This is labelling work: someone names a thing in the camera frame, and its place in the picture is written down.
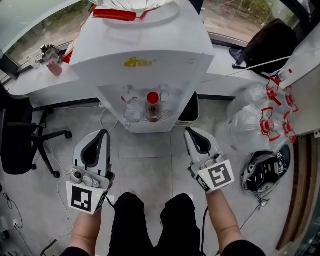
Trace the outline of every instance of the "gray tile floor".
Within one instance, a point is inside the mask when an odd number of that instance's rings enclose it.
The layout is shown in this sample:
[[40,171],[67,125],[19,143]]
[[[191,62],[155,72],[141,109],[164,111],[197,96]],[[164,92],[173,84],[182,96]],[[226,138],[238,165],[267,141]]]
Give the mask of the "gray tile floor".
[[[200,117],[195,126],[213,134],[215,125],[226,118],[228,103],[228,101],[200,100]],[[87,134],[101,129],[99,124],[101,112],[102,109],[98,107],[56,109],[54,114],[47,118],[49,132],[68,128],[73,133],[73,138],[70,140],[66,140],[63,136],[51,140],[54,155],[65,170],[69,170],[72,166],[74,146]],[[34,120],[38,121],[40,116],[41,113],[36,112]],[[115,118],[107,113],[103,123],[107,129],[110,129],[115,121]],[[183,131],[182,128],[174,128],[168,133],[131,134],[119,123],[110,132],[112,171],[116,179],[109,195],[117,200],[125,191],[133,190],[144,201],[147,229],[153,245],[158,243],[162,232],[160,214],[165,203],[180,193],[186,193],[193,198],[197,225],[202,228],[207,202],[202,188],[187,171],[191,161],[187,154]],[[47,143],[45,146],[51,164],[59,170],[59,166],[53,159],[50,145]],[[231,161],[235,182],[222,190],[238,223],[242,225],[258,202],[241,189],[240,172],[245,156],[231,151],[224,153]],[[24,224],[21,232],[33,253],[40,254],[41,250],[48,245],[50,237],[55,235],[58,242],[54,245],[52,254],[48,253],[47,256],[57,256],[67,247],[70,235],[57,237],[56,234],[67,233],[71,224],[59,200],[57,192],[59,179],[51,176],[40,156],[37,156],[36,164],[37,170],[29,171],[24,175],[11,176],[1,171],[0,178],[4,189],[20,209]],[[65,176],[58,187],[65,205],[67,205],[65,181],[68,178],[69,175]],[[288,214],[292,188],[293,162],[287,174],[271,193],[268,205],[256,212],[242,229],[243,235],[261,247],[267,256],[274,252],[281,236]],[[0,198],[0,204],[6,206],[6,201]],[[17,212],[1,207],[2,211],[4,209],[12,218],[19,217]],[[69,208],[68,212],[74,222],[78,212]],[[106,256],[109,252],[114,210],[105,203],[102,212],[96,254]],[[15,230],[11,233],[18,246],[26,255],[29,255],[19,234]],[[215,255],[218,249],[217,235],[207,216],[204,251],[209,256]]]

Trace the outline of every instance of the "left arm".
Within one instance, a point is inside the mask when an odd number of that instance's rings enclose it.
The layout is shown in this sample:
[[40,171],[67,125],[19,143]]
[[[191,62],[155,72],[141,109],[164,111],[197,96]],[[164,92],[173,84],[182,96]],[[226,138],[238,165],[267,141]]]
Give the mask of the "left arm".
[[80,212],[76,218],[69,247],[77,247],[95,256],[101,226],[102,209],[94,215]]

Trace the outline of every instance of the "shoe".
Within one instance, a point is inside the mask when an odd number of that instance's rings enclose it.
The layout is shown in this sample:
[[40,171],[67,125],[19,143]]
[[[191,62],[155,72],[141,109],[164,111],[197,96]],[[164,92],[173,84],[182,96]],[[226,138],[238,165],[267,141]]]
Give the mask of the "shoe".
[[136,193],[135,193],[135,192],[133,192],[132,190],[127,190],[127,191],[126,191],[126,193],[131,193],[131,194],[133,194],[133,195],[135,195],[135,196],[136,196]]

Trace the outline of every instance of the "person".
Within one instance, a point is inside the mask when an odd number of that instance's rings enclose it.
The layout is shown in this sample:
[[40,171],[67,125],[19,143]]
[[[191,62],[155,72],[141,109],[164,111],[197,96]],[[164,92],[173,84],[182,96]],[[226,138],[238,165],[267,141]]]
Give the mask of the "person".
[[[236,217],[220,189],[206,195],[208,211],[217,233],[222,256],[264,256],[264,252],[242,236]],[[147,232],[144,203],[126,192],[114,205],[115,215],[108,256],[201,256],[200,230],[195,206],[187,194],[180,194],[165,204],[160,215],[163,226],[154,247]],[[69,247],[61,256],[95,256],[102,210],[94,215],[79,213]]]

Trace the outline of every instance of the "yellow logo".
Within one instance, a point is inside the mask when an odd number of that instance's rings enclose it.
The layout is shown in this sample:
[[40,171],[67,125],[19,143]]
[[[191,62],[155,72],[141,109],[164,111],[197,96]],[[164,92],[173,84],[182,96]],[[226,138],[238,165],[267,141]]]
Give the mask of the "yellow logo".
[[125,67],[135,68],[135,67],[151,67],[152,61],[147,61],[145,59],[137,59],[137,57],[132,57],[129,61],[124,63]]

